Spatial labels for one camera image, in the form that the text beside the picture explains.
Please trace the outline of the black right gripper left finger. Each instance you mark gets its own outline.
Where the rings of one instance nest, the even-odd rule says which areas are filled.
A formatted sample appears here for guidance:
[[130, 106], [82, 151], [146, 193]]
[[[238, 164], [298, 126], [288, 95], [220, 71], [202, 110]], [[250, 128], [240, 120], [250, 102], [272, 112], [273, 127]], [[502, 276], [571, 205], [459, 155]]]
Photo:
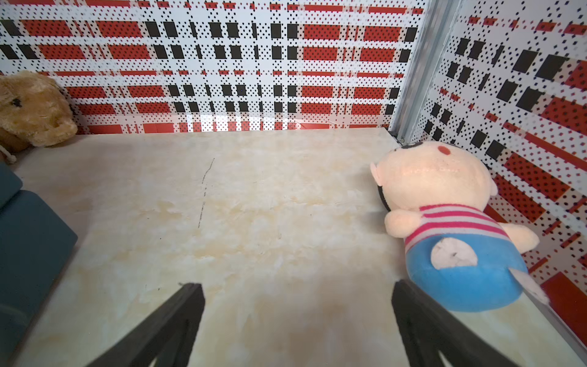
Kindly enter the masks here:
[[186, 366], [206, 300], [201, 284], [183, 285], [91, 366]]

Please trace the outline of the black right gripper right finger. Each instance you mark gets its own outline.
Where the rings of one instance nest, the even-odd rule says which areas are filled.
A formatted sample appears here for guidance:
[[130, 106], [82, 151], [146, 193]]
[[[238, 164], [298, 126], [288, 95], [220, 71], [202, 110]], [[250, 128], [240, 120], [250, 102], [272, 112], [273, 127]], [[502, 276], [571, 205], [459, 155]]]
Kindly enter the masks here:
[[391, 305], [411, 366], [514, 366], [410, 280], [394, 285]]

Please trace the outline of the teal drawer cabinet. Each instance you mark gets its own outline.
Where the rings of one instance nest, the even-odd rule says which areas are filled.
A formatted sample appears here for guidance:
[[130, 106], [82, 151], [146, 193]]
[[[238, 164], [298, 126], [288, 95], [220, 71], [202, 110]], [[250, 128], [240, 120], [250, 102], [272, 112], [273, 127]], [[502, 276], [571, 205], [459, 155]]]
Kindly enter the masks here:
[[1, 164], [1, 365], [7, 366], [76, 245], [77, 234]]

